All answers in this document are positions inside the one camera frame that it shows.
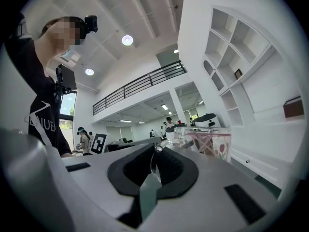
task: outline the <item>picture frame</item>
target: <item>picture frame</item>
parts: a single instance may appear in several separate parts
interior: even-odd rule
[[[238,70],[235,72],[235,77],[236,77],[236,79],[239,79],[241,76],[242,76],[242,72],[241,72],[240,69],[238,69]]]

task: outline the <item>white column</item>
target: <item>white column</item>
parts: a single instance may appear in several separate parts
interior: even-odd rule
[[[177,114],[178,114],[179,120],[180,120],[182,123],[186,123],[186,124],[188,125],[188,122],[187,122],[187,120],[186,120],[186,118],[185,118],[185,115],[184,115],[184,112],[183,112],[182,105],[181,105],[181,103],[180,103],[180,101],[179,101],[179,98],[178,98],[178,96],[177,96],[177,93],[176,93],[175,89],[174,89],[174,88],[171,88],[171,89],[169,90],[169,93],[170,93],[170,95],[171,95],[171,97],[172,97],[172,100],[173,100],[174,106],[175,106],[175,108],[176,108],[176,112],[177,112]]]

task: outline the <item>camera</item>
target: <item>camera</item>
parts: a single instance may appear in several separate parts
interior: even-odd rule
[[[85,23],[87,25],[86,33],[96,33],[98,30],[97,17],[95,15],[87,15],[85,17]]]

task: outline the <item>person wearing headset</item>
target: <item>person wearing headset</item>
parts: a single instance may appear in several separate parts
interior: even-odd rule
[[[61,157],[70,157],[67,140],[60,128],[55,127],[55,113],[58,97],[51,77],[44,74],[50,60],[80,44],[86,37],[86,24],[78,17],[61,17],[46,23],[39,39],[32,40],[27,34],[22,14],[16,31],[5,42],[13,64],[27,84],[36,93],[30,107],[28,133],[40,139],[45,145],[55,146],[58,130],[58,151]]]
[[[83,156],[91,155],[90,154],[90,137],[88,136],[88,133],[85,131],[83,127],[78,128],[78,133],[81,136],[80,146],[78,149],[83,150]]]

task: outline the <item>ceiling light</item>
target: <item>ceiling light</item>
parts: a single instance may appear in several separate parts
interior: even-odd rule
[[[124,45],[131,45],[133,43],[133,38],[130,35],[125,35],[124,37],[122,37],[121,42]]]
[[[87,70],[85,70],[85,72],[86,72],[87,75],[93,75],[94,74],[93,69],[87,69]]]

